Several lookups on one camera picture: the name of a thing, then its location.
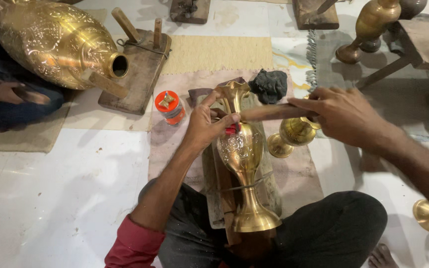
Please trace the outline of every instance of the wooden hammer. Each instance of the wooden hammer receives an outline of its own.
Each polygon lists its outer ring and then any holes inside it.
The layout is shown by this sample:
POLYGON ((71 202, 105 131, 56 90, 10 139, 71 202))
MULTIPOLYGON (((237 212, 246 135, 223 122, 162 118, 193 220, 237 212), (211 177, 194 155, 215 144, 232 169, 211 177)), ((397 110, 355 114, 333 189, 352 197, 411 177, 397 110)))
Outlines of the wooden hammer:
POLYGON ((275 119, 288 119, 297 117, 315 117, 316 112, 307 111, 299 107, 295 107, 289 103, 263 105, 241 111, 241 120, 243 121, 264 121, 275 119))

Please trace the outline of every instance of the hand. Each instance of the hand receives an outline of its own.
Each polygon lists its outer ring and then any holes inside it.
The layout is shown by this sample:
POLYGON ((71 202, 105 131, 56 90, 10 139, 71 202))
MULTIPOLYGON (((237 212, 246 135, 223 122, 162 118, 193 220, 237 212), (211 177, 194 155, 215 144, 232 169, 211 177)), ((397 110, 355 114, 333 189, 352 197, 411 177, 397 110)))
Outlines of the hand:
POLYGON ((193 109, 182 144, 194 146, 195 150, 202 151, 211 144, 213 139, 223 134, 225 128, 239 122, 241 116, 238 113, 227 115, 221 109, 210 109, 220 96, 219 92, 212 91, 193 109))
POLYGON ((371 152, 379 146, 388 146, 395 136, 404 135, 398 127, 381 118, 356 88, 319 87, 308 100, 291 98, 288 101, 318 113, 325 135, 371 152))
POLYGON ((24 102, 20 97, 18 97, 13 88, 24 86, 24 84, 19 82, 2 82, 0 83, 0 102, 8 102, 12 104, 21 104, 24 102))

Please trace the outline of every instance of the bare foot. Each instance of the bare foot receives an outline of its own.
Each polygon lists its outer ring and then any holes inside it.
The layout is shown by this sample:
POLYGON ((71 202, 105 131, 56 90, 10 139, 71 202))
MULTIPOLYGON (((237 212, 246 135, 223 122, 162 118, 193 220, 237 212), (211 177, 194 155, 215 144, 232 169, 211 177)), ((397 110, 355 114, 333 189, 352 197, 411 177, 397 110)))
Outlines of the bare foot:
POLYGON ((385 244, 378 244, 368 258, 370 268, 398 268, 385 244))

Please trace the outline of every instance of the rug fringe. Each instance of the rug fringe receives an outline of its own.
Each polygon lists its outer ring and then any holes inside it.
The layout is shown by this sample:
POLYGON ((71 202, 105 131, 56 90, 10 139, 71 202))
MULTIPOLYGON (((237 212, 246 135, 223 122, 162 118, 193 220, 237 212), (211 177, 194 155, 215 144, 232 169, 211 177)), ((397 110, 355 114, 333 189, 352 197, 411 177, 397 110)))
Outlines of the rug fringe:
POLYGON ((317 34, 314 30, 309 30, 307 35, 307 60, 312 65, 313 70, 308 70, 306 72, 306 81, 310 84, 311 88, 309 92, 313 92, 317 87, 317 34))

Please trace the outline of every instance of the black rag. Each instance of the black rag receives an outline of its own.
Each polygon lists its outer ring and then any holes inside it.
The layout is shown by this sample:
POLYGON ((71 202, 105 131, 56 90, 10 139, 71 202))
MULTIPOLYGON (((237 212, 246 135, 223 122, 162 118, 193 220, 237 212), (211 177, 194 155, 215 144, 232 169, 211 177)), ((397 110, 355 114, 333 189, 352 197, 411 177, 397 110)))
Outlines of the black rag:
POLYGON ((253 81, 249 81, 251 92, 264 104, 275 104, 287 92, 287 74, 281 70, 261 69, 253 81))

